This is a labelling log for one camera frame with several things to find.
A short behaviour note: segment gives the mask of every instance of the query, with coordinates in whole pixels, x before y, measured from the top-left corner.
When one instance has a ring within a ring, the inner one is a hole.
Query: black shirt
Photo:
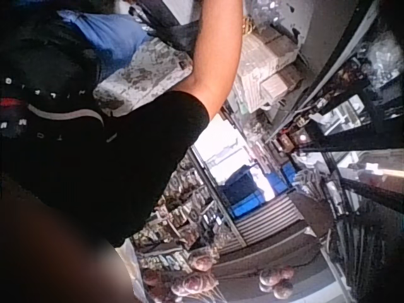
[[[42,202],[117,247],[143,227],[209,116],[194,96],[167,92],[115,122],[109,143],[3,138],[1,160]]]
[[[80,30],[54,10],[19,20],[0,44],[0,122],[8,124],[0,129],[1,170],[86,234],[120,246],[143,227],[208,113],[194,96],[167,92],[124,117],[105,117],[92,97],[99,61]],[[85,109],[99,119],[45,119],[13,103],[53,115]]]

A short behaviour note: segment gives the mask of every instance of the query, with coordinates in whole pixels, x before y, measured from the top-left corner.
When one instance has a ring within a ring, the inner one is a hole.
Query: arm
[[[242,0],[203,1],[193,72],[173,88],[198,98],[210,119],[226,101],[239,66],[242,10]]]

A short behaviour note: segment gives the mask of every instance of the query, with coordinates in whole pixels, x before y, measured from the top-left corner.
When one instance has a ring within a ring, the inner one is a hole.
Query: blue shirt
[[[51,0],[19,0],[16,5],[32,5]],[[101,80],[131,62],[134,53],[149,37],[130,15],[96,15],[58,11],[68,23],[75,24],[90,41],[101,60]]]

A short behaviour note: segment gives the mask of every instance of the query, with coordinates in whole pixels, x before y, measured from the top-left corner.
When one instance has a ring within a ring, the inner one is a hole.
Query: cardboard box
[[[248,112],[252,113],[266,103],[260,84],[294,62],[298,52],[296,44],[272,28],[267,29],[264,36],[253,33],[243,38],[237,91]]]
[[[273,105],[279,102],[287,93],[294,90],[301,80],[302,76],[298,70],[290,64],[262,82],[262,97],[270,105]]]

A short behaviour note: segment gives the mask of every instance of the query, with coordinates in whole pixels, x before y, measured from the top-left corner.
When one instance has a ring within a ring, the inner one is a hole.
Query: red patch
[[[14,99],[14,98],[2,98],[0,99],[0,106],[3,107],[9,107],[9,106],[18,106],[21,105],[23,102],[18,100],[18,99]]]

